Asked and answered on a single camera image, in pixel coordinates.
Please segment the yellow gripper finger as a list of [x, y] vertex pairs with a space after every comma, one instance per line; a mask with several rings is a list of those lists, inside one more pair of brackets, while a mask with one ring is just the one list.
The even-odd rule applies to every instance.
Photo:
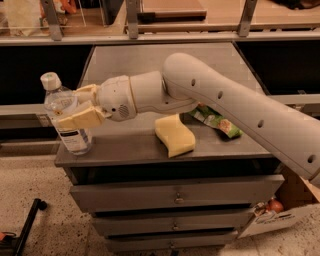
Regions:
[[100, 126], [106, 119], [106, 112], [95, 106], [91, 101], [78, 105], [73, 112], [59, 118], [56, 123], [59, 128], [85, 129]]
[[99, 86], [96, 84], [89, 84], [73, 91], [80, 103], [90, 101], [92, 104], [97, 104], [97, 92]]

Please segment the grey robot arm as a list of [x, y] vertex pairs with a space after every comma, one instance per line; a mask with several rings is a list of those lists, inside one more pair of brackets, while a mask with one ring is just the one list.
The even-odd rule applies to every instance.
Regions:
[[155, 132], [170, 157], [192, 150], [195, 138], [178, 115], [203, 103], [240, 128], [296, 174], [320, 183], [320, 122], [221, 75], [199, 59], [168, 56], [161, 71], [119, 76], [74, 92], [79, 105], [62, 115], [60, 128], [82, 129], [156, 112]]

